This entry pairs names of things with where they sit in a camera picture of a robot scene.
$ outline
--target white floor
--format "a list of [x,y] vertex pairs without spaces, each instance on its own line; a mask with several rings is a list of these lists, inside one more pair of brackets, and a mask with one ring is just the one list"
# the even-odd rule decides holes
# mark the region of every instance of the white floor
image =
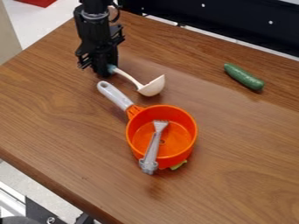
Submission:
[[[299,4],[299,0],[286,0],[291,3]],[[10,20],[16,31],[17,37],[23,49],[34,44],[46,34],[64,24],[73,17],[73,9],[79,4],[79,0],[58,0],[48,8],[40,8],[26,3],[20,3],[13,0],[3,0],[9,13]],[[157,17],[151,19],[166,22],[171,25],[176,23]],[[251,45],[233,38],[224,37],[208,31],[187,26],[186,29],[201,32],[205,35],[213,36],[236,44],[249,46],[265,52],[281,55],[282,57],[298,60],[299,58],[276,52],[267,48]],[[71,206],[60,197],[45,189],[34,180],[26,177],[23,173],[16,170],[5,162],[1,163],[0,159],[0,180],[22,194],[28,195],[36,200],[40,205],[56,213],[62,220],[67,223],[74,223],[74,218],[80,215],[80,210]]]
[[44,9],[13,0],[3,2],[23,49],[72,18],[79,5],[78,0],[58,0]]

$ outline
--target orange pot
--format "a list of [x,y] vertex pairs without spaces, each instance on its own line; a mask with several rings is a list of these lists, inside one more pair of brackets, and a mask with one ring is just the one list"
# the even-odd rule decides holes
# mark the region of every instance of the orange pot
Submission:
[[155,132],[154,120],[169,121],[161,136],[157,154],[156,161],[159,169],[178,165],[190,156],[198,135],[198,127],[186,111],[170,105],[138,107],[117,88],[105,81],[99,82],[98,89],[127,113],[129,123],[126,138],[137,159],[143,158],[148,149],[150,139]]

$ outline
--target plastic utensil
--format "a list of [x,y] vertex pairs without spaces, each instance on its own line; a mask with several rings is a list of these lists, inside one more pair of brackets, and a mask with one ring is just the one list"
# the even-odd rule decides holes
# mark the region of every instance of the plastic utensil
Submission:
[[156,105],[147,108],[136,106],[127,96],[106,81],[97,85],[99,91],[129,117],[126,138],[137,159],[143,158],[150,139],[155,132],[152,121],[165,120],[169,126],[161,135],[156,161],[159,169],[184,162],[191,154],[198,135],[194,119],[183,109],[170,105]]
[[132,81],[136,85],[138,93],[140,93],[141,95],[145,95],[145,96],[157,95],[163,90],[163,88],[165,86],[165,75],[164,74],[159,76],[158,78],[154,79],[149,84],[143,85],[139,81],[134,79],[131,75],[129,75],[128,73],[125,73],[124,71],[119,69],[117,66],[108,65],[108,71],[111,74],[114,74],[114,73],[120,74],[123,77],[127,78],[128,80]]
[[158,121],[154,122],[155,133],[150,140],[149,148],[143,158],[139,159],[139,165],[143,169],[144,173],[153,175],[158,167],[158,162],[156,161],[156,155],[159,150],[159,144],[161,140],[161,135],[163,130],[168,126],[168,121]]

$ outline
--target white ladle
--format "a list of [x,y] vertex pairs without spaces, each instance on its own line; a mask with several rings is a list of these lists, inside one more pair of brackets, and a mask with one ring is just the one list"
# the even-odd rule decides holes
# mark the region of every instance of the white ladle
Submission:
[[165,86],[165,75],[161,75],[160,77],[156,78],[155,80],[151,81],[149,84],[143,85],[136,79],[134,79],[131,75],[128,73],[123,72],[121,69],[119,69],[117,66],[108,65],[108,71],[111,74],[120,74],[123,77],[127,78],[128,80],[132,81],[136,87],[137,91],[141,95],[145,96],[153,96],[159,94],[164,86]]

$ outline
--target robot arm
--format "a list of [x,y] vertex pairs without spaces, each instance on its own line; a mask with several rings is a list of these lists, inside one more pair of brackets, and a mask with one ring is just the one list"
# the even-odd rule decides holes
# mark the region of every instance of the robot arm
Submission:
[[117,46],[124,41],[122,25],[109,25],[108,6],[113,0],[80,0],[74,18],[81,44],[76,51],[78,67],[93,68],[100,76],[108,77],[108,64],[118,64]]

